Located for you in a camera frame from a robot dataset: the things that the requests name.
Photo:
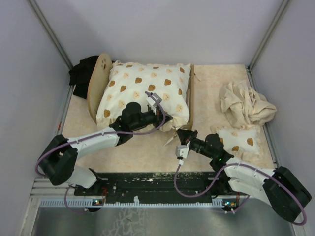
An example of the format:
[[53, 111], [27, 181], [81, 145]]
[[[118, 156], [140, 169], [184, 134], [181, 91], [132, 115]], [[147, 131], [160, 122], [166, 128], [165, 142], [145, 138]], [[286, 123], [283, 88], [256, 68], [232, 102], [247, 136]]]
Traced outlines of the bear print white cushion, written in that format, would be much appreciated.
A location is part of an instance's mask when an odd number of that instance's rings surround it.
[[147, 92], [161, 98], [161, 106], [173, 117], [161, 131], [192, 129], [193, 112], [192, 64], [140, 64], [116, 61], [109, 71], [109, 81], [101, 94], [96, 113], [98, 130], [102, 130], [122, 114], [129, 102], [137, 102], [141, 111], [148, 110]]

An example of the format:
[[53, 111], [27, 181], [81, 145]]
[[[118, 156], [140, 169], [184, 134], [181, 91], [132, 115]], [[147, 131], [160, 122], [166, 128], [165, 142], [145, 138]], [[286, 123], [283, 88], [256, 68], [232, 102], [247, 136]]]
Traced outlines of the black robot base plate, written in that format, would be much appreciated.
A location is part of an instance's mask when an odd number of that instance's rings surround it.
[[[155, 173], [99, 173], [102, 184], [97, 191], [74, 187], [75, 196], [100, 196], [109, 199], [126, 202], [134, 196], [144, 198], [145, 201], [162, 200], [178, 202], [184, 197], [174, 187], [174, 172]], [[236, 196], [236, 192], [228, 187], [223, 180], [217, 180], [212, 188], [200, 197], [191, 199], [211, 200], [218, 196]]]

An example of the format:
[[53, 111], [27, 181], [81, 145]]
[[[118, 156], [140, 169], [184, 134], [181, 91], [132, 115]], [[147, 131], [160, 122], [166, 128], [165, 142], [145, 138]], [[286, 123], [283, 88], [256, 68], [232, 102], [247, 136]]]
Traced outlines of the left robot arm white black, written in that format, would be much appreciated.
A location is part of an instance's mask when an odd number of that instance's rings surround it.
[[68, 139], [63, 135], [55, 136], [38, 159], [35, 170], [47, 177], [53, 186], [63, 183], [79, 185], [97, 195], [102, 191], [102, 182], [92, 169], [76, 166], [77, 159], [122, 145], [134, 135], [141, 135], [140, 130], [147, 126], [153, 125], [152, 131], [155, 132], [172, 119], [158, 103], [148, 105], [148, 110], [142, 112], [140, 104], [130, 102], [113, 124], [99, 132]]

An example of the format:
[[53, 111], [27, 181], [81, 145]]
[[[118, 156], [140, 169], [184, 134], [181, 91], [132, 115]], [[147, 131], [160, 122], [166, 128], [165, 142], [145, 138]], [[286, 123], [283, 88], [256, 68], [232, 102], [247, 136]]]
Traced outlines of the wooden pet bed frame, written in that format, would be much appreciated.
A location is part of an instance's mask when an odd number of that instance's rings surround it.
[[[88, 107], [89, 113], [96, 124], [96, 113], [101, 100], [101, 94], [104, 92], [105, 87], [109, 81], [109, 71], [113, 67], [113, 62], [110, 61], [108, 54], [101, 54], [94, 67], [91, 80], [88, 87]], [[190, 104], [192, 105], [192, 112], [194, 109], [194, 64], [192, 64], [192, 95]]]

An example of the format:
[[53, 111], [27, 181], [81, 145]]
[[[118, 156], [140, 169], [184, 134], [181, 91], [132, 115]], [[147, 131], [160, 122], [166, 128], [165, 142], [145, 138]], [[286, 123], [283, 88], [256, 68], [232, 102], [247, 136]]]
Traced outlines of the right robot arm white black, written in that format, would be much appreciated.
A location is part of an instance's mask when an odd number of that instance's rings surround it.
[[260, 168], [230, 153], [245, 149], [256, 153], [258, 148], [252, 131], [242, 130], [238, 134], [231, 129], [221, 130], [204, 140], [197, 134], [197, 131], [177, 130], [181, 144], [176, 147], [176, 156], [180, 166], [190, 151], [208, 157], [216, 172], [215, 178], [222, 180], [220, 190], [224, 194], [245, 193], [269, 205], [282, 219], [297, 225], [295, 220], [302, 215], [300, 225], [306, 224], [304, 208], [312, 196], [288, 168]]

